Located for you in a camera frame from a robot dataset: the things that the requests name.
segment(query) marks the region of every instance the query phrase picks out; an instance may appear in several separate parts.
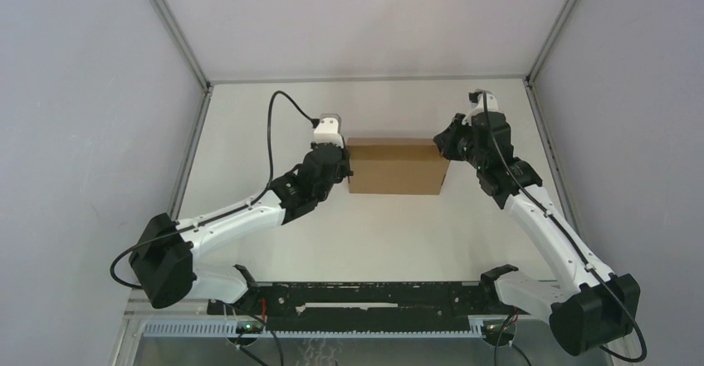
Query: brown box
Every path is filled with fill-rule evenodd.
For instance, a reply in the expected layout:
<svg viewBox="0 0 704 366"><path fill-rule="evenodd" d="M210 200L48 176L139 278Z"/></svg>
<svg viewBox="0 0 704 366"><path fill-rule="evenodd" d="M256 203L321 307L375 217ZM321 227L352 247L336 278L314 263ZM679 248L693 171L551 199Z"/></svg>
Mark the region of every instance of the brown box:
<svg viewBox="0 0 704 366"><path fill-rule="evenodd" d="M449 160L432 139L350 138L350 193L440 194Z"/></svg>

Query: gray wall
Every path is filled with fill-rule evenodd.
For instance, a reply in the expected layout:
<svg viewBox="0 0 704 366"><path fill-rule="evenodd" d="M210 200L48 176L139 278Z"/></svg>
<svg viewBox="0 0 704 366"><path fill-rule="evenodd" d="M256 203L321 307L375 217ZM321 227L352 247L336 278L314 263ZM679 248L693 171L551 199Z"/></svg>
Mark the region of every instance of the gray wall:
<svg viewBox="0 0 704 366"><path fill-rule="evenodd" d="M704 0L581 0L536 89L583 235L641 285L648 364L702 364Z"/></svg>
<svg viewBox="0 0 704 366"><path fill-rule="evenodd" d="M0 5L0 364L105 364L200 89L148 0Z"/></svg>

